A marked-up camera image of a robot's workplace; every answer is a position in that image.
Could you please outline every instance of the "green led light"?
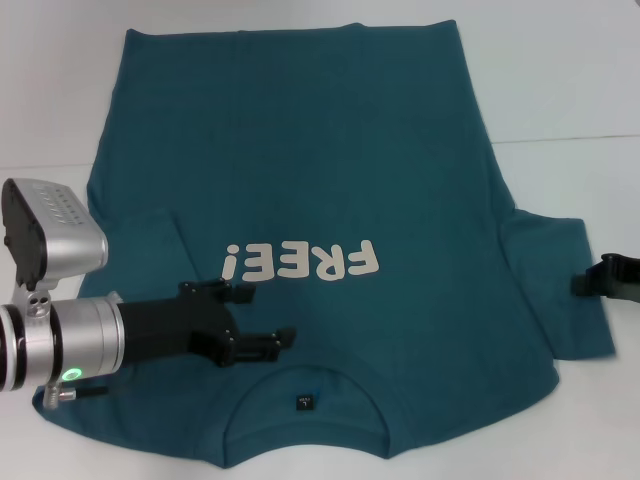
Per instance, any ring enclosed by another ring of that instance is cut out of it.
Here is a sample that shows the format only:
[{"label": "green led light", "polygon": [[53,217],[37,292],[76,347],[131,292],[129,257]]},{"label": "green led light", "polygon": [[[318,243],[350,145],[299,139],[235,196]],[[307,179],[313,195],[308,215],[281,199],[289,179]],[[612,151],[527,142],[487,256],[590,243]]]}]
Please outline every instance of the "green led light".
[{"label": "green led light", "polygon": [[62,381],[70,382],[72,380],[77,380],[81,376],[82,376],[82,370],[80,370],[79,368],[70,368],[69,370],[67,370],[62,374]]}]

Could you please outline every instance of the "white surface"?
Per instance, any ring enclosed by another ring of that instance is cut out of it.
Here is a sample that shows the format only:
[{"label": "white surface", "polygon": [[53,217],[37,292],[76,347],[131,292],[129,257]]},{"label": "white surface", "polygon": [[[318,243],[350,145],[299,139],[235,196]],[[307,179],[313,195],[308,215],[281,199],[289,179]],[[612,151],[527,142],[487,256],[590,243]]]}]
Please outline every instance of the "white surface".
[{"label": "white surface", "polygon": [[[0,0],[0,181],[45,178],[84,198],[127,28],[176,33],[449,18],[458,21],[494,141],[640,134],[634,0]],[[520,208],[584,218],[595,255],[640,257],[640,138],[495,148]],[[6,302],[14,266],[5,249],[0,272]],[[64,282],[54,297],[75,295],[78,284]],[[529,410],[393,460],[300,446],[222,471],[69,433],[40,419],[31,392],[19,391],[0,396],[3,478],[638,479],[640,305],[606,308],[617,359],[561,362],[560,386]]]}]

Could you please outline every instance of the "t-shirt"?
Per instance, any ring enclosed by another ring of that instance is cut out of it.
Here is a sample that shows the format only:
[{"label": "t-shirt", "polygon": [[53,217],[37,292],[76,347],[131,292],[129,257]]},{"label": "t-shirt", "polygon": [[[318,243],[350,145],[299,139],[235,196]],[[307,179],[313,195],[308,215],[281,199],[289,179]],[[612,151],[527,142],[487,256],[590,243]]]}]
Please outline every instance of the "t-shirt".
[{"label": "t-shirt", "polygon": [[257,284],[241,331],[298,332],[276,363],[160,359],[41,411],[105,442],[221,467],[295,444],[389,458],[538,402],[554,358],[614,351],[600,300],[570,294],[584,224],[515,208],[453,21],[130,30],[88,195],[110,260],[81,295],[223,276]]}]

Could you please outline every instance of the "robotic arm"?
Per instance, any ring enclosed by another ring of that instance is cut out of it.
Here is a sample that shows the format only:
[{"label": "robotic arm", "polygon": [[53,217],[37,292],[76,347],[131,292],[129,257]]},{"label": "robotic arm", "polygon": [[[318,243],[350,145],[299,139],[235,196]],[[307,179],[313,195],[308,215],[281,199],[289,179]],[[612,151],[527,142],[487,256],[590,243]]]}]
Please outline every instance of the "robotic arm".
[{"label": "robotic arm", "polygon": [[45,385],[44,406],[54,409],[82,396],[64,382],[171,355],[220,367],[276,361],[294,342],[293,328],[241,334],[224,304],[251,302],[255,288],[222,279],[181,283],[163,300],[123,303],[112,292],[52,302],[59,280],[106,265],[105,234],[70,188],[52,182],[7,180],[2,215],[17,272],[12,303],[0,306],[0,391]]}]

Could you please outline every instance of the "silver metal cylinder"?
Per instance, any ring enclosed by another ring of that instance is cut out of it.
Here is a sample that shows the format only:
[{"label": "silver metal cylinder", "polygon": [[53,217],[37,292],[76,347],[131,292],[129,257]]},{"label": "silver metal cylinder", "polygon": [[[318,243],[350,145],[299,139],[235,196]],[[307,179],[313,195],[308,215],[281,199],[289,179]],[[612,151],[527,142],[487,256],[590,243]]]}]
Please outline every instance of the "silver metal cylinder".
[{"label": "silver metal cylinder", "polygon": [[58,381],[114,373],[124,356],[124,326],[109,297],[54,302],[62,333],[63,359]]},{"label": "silver metal cylinder", "polygon": [[13,388],[13,384],[16,379],[18,350],[16,335],[13,330],[13,322],[4,305],[0,305],[0,328],[4,331],[4,352],[6,357],[4,387],[0,388],[0,392],[6,392]]},{"label": "silver metal cylinder", "polygon": [[12,302],[24,325],[27,351],[24,385],[44,385],[53,370],[53,332],[51,331],[51,297],[46,290],[29,291],[25,284],[16,285]]}]

